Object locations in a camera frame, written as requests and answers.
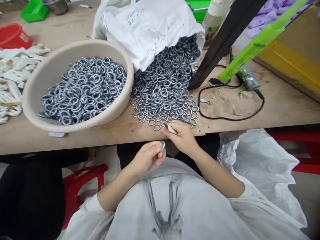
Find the green container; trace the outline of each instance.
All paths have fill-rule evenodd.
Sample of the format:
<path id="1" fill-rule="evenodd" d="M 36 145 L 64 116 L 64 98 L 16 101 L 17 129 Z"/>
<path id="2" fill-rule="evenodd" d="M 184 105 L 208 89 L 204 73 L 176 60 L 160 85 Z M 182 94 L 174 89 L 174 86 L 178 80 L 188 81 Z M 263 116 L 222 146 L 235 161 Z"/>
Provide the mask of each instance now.
<path id="1" fill-rule="evenodd" d="M 210 0 L 186 0 L 186 2 L 187 4 L 191 5 L 192 9 L 209 7 L 210 5 Z M 193 11 L 192 13 L 197 22 L 201 24 L 204 16 L 207 13 L 207 10 Z"/>
<path id="2" fill-rule="evenodd" d="M 22 10 L 20 17 L 26 22 L 43 21 L 49 13 L 49 9 L 41 3 L 41 0 L 31 0 Z"/>

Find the red stool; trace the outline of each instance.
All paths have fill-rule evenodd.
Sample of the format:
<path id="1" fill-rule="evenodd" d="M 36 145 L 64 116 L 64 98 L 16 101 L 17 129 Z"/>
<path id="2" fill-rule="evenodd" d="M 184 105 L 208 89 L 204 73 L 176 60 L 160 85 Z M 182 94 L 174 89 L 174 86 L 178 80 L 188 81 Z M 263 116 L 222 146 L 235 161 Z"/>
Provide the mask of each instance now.
<path id="1" fill-rule="evenodd" d="M 99 166 L 82 168 L 75 173 L 63 179 L 64 194 L 66 199 L 66 214 L 62 230 L 67 228 L 72 215 L 79 210 L 83 202 L 80 200 L 78 193 L 81 187 L 90 180 L 98 177 L 98 191 L 104 187 L 104 173 L 108 170 L 106 164 Z"/>
<path id="2" fill-rule="evenodd" d="M 310 158 L 298 158 L 300 163 L 293 171 L 320 175 L 320 132 L 314 131 L 284 131 L 269 132 L 278 141 L 305 142 Z"/>

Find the red plastic basket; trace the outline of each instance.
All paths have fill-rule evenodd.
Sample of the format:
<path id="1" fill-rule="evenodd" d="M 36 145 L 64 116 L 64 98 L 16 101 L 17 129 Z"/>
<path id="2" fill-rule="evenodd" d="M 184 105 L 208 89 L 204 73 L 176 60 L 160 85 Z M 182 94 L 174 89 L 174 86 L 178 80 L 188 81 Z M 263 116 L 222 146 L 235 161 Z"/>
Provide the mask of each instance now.
<path id="1" fill-rule="evenodd" d="M 0 27 L 0 48 L 14 49 L 32 45 L 31 38 L 22 30 L 21 25 L 9 23 Z"/>

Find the black cable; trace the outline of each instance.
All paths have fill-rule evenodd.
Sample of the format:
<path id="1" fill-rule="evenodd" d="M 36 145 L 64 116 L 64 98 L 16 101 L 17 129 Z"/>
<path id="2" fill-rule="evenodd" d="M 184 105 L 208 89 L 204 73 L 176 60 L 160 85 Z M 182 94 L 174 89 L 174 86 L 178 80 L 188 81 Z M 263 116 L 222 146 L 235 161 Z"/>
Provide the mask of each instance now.
<path id="1" fill-rule="evenodd" d="M 232 59 L 232 52 L 230 52 L 230 62 L 231 62 L 231 59 Z M 217 64 L 216 67 L 222 67 L 222 68 L 226 68 L 226 66 L 224 65 L 221 65 L 221 64 Z M 210 86 L 211 87 L 222 87 L 222 86 L 226 86 L 226 87 L 230 87 L 230 88 L 238 88 L 242 85 L 242 81 L 240 81 L 240 84 L 238 86 L 230 86 L 229 83 L 231 82 L 231 79 L 227 82 L 227 83 L 223 83 L 221 82 L 219 79 L 217 78 L 210 78 L 209 80 L 209 83 L 213 83 L 215 84 L 215 86 Z"/>
<path id="2" fill-rule="evenodd" d="M 219 65 L 219 64 L 217 65 L 217 67 L 226 68 L 226 66 Z M 247 120 L 247 119 L 249 119 L 249 118 L 254 117 L 255 115 L 257 115 L 257 114 L 261 111 L 261 109 L 262 109 L 263 106 L 264 106 L 264 102 L 265 102 L 264 96 L 263 96 L 262 93 L 259 91 L 259 89 L 256 89 L 256 90 L 254 90 L 254 91 L 258 94 L 258 96 L 259 96 L 260 99 L 262 100 L 262 104 L 261 104 L 260 108 L 259 108 L 254 114 L 252 114 L 251 116 L 245 117 L 245 118 L 241 118 L 241 119 L 232 119 L 232 118 L 226 118 L 226 117 L 208 117 L 208 116 L 205 116 L 205 115 L 201 112 L 201 108 L 200 108 L 200 95 L 201 95 L 202 91 L 204 91 L 204 90 L 206 90 L 206 89 L 209 89 L 209 88 L 216 88 L 216 87 L 221 87 L 221 86 L 227 86 L 227 87 L 231 87 L 231 88 L 238 88 L 238 87 L 240 87 L 241 84 L 242 84 L 242 81 L 241 81 L 238 86 L 230 86 L 230 85 L 228 85 L 228 84 L 230 83 L 231 79 L 230 79 L 227 83 L 223 83 L 223 82 L 221 82 L 221 81 L 220 81 L 219 79 L 217 79 L 217 78 L 211 78 L 209 81 L 212 82 L 212 83 L 214 83 L 214 84 L 216 84 L 216 85 L 215 85 L 215 86 L 206 87 L 206 88 L 202 89 L 202 90 L 199 92 L 199 98 L 198 98 L 199 113 L 200 113 L 200 115 L 201 115 L 202 117 L 204 117 L 204 118 L 211 119 L 211 120 L 224 119 L 224 120 L 228 120 L 228 121 L 239 122 L 239 121 Z"/>

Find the black metal pole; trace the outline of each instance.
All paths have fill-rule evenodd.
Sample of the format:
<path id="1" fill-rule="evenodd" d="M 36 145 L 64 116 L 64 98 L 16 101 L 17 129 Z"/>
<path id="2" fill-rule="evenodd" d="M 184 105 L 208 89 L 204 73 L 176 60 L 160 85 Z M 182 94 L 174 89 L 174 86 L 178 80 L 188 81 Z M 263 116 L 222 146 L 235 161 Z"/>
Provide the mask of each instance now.
<path id="1" fill-rule="evenodd" d="M 190 81 L 189 90 L 198 88 L 209 76 L 228 48 L 237 40 L 250 21 L 267 0 L 236 0 L 219 32 L 209 47 L 196 74 Z"/>

